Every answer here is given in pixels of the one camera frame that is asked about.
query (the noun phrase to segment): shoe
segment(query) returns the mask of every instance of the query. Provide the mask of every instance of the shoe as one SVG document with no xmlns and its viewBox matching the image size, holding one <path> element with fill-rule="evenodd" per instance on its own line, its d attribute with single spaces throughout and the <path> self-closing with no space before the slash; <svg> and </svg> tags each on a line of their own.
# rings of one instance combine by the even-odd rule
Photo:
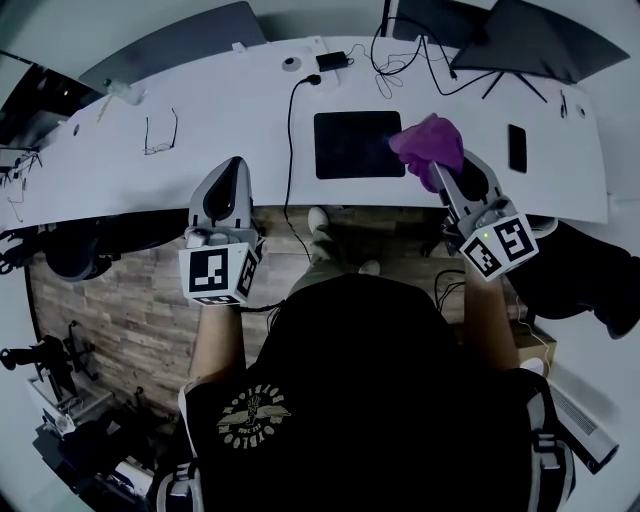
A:
<svg viewBox="0 0 640 512">
<path fill-rule="evenodd" d="M 360 267 L 358 270 L 358 274 L 367 274 L 368 276 L 379 276 L 380 275 L 380 263 L 376 260 L 369 260 Z"/>
<path fill-rule="evenodd" d="M 319 206 L 314 206 L 309 210 L 309 230 L 313 232 L 320 226 L 328 226 L 329 216 Z"/>
</svg>

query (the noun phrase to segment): white desk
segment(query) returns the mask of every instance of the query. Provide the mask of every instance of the white desk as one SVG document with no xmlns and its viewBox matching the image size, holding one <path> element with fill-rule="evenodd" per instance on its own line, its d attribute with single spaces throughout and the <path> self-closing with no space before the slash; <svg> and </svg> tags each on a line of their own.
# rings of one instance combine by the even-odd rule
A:
<svg viewBox="0 0 640 512">
<path fill-rule="evenodd" d="M 34 165 L 27 175 L 23 204 L 16 210 L 0 201 L 0 228 L 19 228 L 125 212 L 184 208 L 192 192 L 225 159 L 242 156 L 251 171 L 256 205 L 284 203 L 289 150 L 287 109 L 295 83 L 317 72 L 314 55 L 350 51 L 371 38 L 331 37 L 282 41 L 229 52 L 167 70 L 144 80 L 144 102 L 129 106 L 117 98 L 102 120 L 96 120 L 105 99 L 77 112 L 57 130 L 56 141 L 41 152 L 44 168 Z M 415 43 L 379 39 L 375 58 L 415 50 Z M 441 57 L 429 46 L 432 59 Z M 303 61 L 300 70 L 284 72 L 287 57 Z M 352 66 L 323 74 L 317 87 L 298 88 L 292 116 L 294 170 L 290 204 L 440 206 L 418 179 L 318 180 L 315 176 L 313 116 L 318 112 L 396 110 L 402 126 L 418 123 L 431 112 L 449 118 L 460 130 L 465 148 L 495 170 L 503 191 L 525 213 L 606 222 L 605 174 L 596 120 L 588 98 L 576 88 L 531 78 L 549 100 L 543 103 L 515 77 L 505 75 L 486 100 L 486 78 L 449 97 L 440 96 L 424 59 L 399 76 L 402 88 L 384 99 L 371 63 L 356 47 Z M 433 62 L 445 91 L 464 84 L 477 72 L 449 79 L 444 61 Z M 560 117 L 560 89 L 569 117 Z M 577 105 L 586 111 L 582 118 Z M 143 154 L 145 118 L 150 118 L 149 145 L 170 141 L 171 108 L 179 116 L 174 149 Z M 527 131 L 528 173 L 508 169 L 507 126 Z M 76 136 L 73 131 L 79 125 Z M 4 190 L 20 199 L 19 185 Z"/>
</svg>

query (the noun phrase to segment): monitor stand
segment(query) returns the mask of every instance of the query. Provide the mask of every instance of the monitor stand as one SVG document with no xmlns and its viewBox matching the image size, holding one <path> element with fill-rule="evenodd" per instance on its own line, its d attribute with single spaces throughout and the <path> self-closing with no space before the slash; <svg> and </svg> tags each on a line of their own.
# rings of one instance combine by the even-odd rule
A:
<svg viewBox="0 0 640 512">
<path fill-rule="evenodd" d="M 536 93 L 536 95 L 545 103 L 548 103 L 548 101 L 545 99 L 545 97 L 540 94 L 538 92 L 538 90 L 531 85 L 531 82 L 529 82 L 525 77 L 523 77 L 520 73 L 513 73 L 524 85 L 526 85 L 529 89 L 531 89 L 533 92 Z M 491 90 L 496 86 L 496 84 L 498 83 L 498 81 L 502 78 L 502 76 L 504 75 L 504 71 L 500 72 L 500 74 L 498 75 L 498 78 L 496 78 L 493 83 L 489 86 L 489 88 L 487 89 L 487 92 L 485 92 L 482 95 L 482 99 L 485 99 L 489 93 L 491 92 Z"/>
</svg>

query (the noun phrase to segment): shirt logo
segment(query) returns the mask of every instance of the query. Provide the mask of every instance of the shirt logo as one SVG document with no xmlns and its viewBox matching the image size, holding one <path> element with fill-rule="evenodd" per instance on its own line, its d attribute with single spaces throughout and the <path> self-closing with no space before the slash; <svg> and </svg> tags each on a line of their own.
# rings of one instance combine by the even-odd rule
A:
<svg viewBox="0 0 640 512">
<path fill-rule="evenodd" d="M 225 407 L 222 414 L 226 416 L 217 425 L 218 433 L 224 435 L 225 444 L 247 450 L 275 434 L 274 426 L 291 416 L 282 405 L 276 405 L 284 402 L 284 396 L 278 394 L 279 391 L 278 388 L 272 388 L 271 384 L 259 384 L 249 388 L 246 393 L 240 393 L 231 402 L 231 407 Z"/>
</svg>

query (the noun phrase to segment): monitor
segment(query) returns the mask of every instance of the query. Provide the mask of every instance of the monitor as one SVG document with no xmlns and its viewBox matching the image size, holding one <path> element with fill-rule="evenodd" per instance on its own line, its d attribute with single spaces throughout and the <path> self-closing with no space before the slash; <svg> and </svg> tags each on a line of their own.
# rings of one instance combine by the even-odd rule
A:
<svg viewBox="0 0 640 512">
<path fill-rule="evenodd" d="M 604 37 L 564 16 L 522 0 L 498 0 L 451 67 L 577 83 L 628 58 Z"/>
</svg>

